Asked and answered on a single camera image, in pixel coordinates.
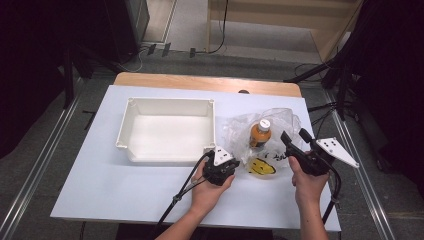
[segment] white bottle cap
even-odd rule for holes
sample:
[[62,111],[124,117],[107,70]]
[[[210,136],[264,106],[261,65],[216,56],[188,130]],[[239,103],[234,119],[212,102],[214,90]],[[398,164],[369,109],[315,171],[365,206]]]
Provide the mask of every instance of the white bottle cap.
[[259,121],[258,126],[259,126],[259,131],[268,132],[269,127],[271,127],[271,123],[266,119],[261,119],[261,121]]

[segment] person's right arm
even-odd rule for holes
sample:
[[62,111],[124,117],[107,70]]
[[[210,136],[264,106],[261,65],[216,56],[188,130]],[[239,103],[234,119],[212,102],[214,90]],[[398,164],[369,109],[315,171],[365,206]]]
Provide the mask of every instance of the person's right arm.
[[304,173],[295,157],[289,157],[289,163],[293,170],[292,183],[296,187],[301,239],[327,240],[328,235],[321,219],[319,201],[329,175],[315,177]]

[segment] white tray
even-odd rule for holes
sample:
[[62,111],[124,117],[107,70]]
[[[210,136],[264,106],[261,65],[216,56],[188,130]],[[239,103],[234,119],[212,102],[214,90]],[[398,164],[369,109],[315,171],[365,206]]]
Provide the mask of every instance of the white tray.
[[133,162],[187,166],[215,146],[209,99],[129,98],[116,147]]

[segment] person's left hand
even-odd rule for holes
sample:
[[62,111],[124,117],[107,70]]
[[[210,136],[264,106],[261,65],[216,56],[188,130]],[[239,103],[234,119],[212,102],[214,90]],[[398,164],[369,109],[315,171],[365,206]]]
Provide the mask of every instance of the person's left hand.
[[[199,164],[196,173],[191,178],[192,181],[203,176],[205,163],[205,161],[202,161]],[[190,211],[202,217],[206,216],[215,207],[221,194],[231,186],[234,177],[234,175],[228,177],[222,186],[214,185],[206,180],[193,188]]]

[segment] human hand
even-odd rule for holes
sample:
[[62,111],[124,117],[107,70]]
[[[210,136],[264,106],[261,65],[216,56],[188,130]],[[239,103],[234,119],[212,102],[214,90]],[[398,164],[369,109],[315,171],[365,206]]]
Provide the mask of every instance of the human hand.
[[293,170],[292,184],[296,187],[296,202],[299,207],[304,204],[319,204],[321,192],[328,180],[329,174],[312,176],[303,172],[299,162],[293,156],[289,157]]
[[[204,167],[205,161],[202,161],[191,181],[203,179]],[[193,188],[190,211],[202,217],[206,216],[215,207],[222,193],[231,186],[234,177],[234,175],[228,177],[222,186],[214,185],[206,180]]]

